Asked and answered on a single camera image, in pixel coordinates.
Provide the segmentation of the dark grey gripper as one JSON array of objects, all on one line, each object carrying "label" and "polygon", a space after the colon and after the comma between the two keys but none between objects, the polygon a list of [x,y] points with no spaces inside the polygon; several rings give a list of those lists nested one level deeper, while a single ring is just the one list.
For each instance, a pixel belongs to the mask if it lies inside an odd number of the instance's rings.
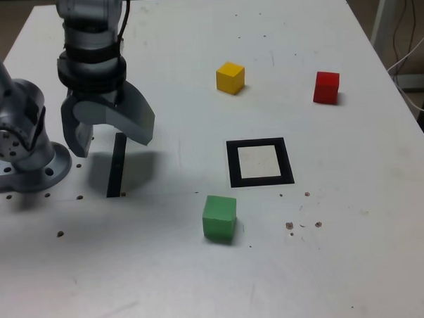
[{"label": "dark grey gripper", "polygon": [[127,81],[111,91],[68,88],[60,114],[65,142],[80,158],[88,156],[92,125],[111,125],[144,146],[153,138],[155,113],[141,92]]}]

